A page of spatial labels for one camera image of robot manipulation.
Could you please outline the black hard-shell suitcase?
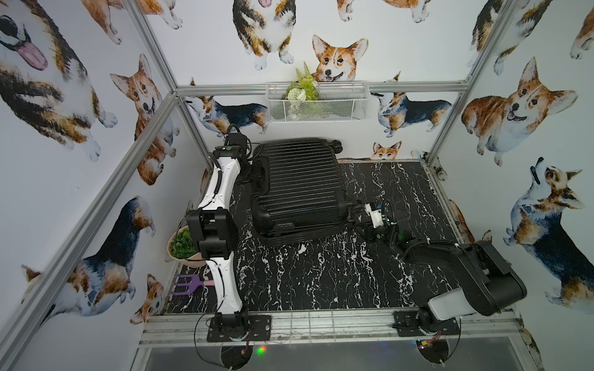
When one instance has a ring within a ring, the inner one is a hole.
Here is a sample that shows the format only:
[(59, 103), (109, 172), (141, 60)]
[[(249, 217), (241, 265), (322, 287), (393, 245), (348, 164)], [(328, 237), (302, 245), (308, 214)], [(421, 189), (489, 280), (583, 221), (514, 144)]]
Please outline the black hard-shell suitcase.
[(252, 162), (252, 225), (278, 247), (340, 233), (354, 205), (337, 155), (338, 140), (305, 138), (259, 145)]

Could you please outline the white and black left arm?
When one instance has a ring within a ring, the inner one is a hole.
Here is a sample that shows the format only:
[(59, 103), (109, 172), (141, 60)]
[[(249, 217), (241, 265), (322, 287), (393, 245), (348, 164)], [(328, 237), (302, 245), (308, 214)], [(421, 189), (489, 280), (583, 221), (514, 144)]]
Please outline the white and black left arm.
[(211, 323), (244, 331), (249, 319), (235, 280), (239, 230), (230, 213), (230, 201), (236, 180), (249, 167), (248, 144), (238, 126), (231, 125), (224, 144), (209, 154), (213, 173), (202, 201), (186, 218), (190, 236), (213, 275), (217, 310)]

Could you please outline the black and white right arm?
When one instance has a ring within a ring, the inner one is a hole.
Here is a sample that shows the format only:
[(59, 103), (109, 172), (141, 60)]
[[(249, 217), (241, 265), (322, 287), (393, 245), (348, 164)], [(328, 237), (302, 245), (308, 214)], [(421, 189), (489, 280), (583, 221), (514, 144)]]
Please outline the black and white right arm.
[(527, 296), (524, 282), (490, 241), (459, 244), (456, 241), (413, 236), (407, 217), (389, 202), (350, 205), (350, 226), (365, 241), (386, 247), (406, 264), (445, 267), (458, 287), (430, 298), (412, 320), (397, 322), (396, 329), (423, 329), (453, 318), (480, 314), (491, 316)]

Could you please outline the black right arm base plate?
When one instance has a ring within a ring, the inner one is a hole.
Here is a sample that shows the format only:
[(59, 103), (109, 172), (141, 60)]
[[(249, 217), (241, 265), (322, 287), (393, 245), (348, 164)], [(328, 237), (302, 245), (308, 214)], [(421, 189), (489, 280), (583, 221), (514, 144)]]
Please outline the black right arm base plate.
[(460, 328), (454, 318), (439, 320), (425, 309), (395, 311), (392, 328), (400, 337), (459, 335)]

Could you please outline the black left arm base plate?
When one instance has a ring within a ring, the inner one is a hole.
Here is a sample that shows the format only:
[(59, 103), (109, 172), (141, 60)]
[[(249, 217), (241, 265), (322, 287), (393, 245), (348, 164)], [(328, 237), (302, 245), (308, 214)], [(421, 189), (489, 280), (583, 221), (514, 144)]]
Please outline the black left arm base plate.
[(207, 341), (209, 343), (269, 341), (271, 330), (270, 315), (250, 315), (247, 312), (237, 312), (232, 315), (217, 313), (210, 321)]

